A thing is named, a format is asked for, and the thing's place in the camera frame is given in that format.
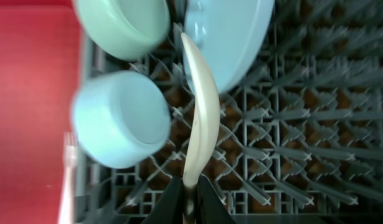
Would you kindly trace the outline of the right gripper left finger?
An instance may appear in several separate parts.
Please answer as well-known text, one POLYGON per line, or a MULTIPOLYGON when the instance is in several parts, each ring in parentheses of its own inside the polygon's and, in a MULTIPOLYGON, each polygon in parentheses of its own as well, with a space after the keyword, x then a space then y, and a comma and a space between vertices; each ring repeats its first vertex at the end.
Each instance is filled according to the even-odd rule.
POLYGON ((183 224, 184 188, 180 177, 173 177, 142 224, 183 224))

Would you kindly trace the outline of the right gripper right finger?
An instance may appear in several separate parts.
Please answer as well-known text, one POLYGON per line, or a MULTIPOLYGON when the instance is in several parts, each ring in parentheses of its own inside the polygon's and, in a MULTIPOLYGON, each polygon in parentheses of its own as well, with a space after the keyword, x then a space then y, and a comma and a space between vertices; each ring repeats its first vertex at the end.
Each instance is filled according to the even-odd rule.
POLYGON ((200 176, 197 184, 197 224, 235 224, 223 206, 209 179, 200 176))

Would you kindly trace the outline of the white plastic spoon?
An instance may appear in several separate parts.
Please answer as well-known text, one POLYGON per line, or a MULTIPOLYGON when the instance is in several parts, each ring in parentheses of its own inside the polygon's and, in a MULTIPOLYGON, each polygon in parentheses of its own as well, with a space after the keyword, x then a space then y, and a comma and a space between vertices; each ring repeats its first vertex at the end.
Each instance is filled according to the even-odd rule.
POLYGON ((211 69, 196 44, 181 34, 194 85, 195 107, 182 181, 192 189, 215 149, 220 127, 220 100, 211 69))

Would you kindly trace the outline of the light blue bowl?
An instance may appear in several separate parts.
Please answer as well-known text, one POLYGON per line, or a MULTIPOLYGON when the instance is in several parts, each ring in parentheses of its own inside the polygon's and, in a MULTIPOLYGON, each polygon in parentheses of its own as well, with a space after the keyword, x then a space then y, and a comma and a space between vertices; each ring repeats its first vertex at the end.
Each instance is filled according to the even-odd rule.
POLYGON ((86 81, 74 94, 72 128, 81 148, 110 168, 129 168, 168 141, 171 115, 147 76, 122 70, 86 81))

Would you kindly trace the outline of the light blue plate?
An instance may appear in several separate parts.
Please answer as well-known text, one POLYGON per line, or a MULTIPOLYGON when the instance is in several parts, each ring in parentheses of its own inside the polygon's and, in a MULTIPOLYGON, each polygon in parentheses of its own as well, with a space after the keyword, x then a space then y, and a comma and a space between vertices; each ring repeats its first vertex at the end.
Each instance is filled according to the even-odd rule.
POLYGON ((189 0, 184 31, 197 45, 219 93, 235 87, 255 61, 274 0, 189 0))

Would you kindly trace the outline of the green bowl with food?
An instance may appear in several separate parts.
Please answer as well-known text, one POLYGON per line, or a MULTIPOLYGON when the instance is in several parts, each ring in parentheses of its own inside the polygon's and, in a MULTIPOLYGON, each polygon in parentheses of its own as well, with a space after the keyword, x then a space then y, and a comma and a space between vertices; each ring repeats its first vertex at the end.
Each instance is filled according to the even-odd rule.
POLYGON ((148 54, 169 32, 165 0, 73 0, 72 4, 89 38, 121 60, 148 54))

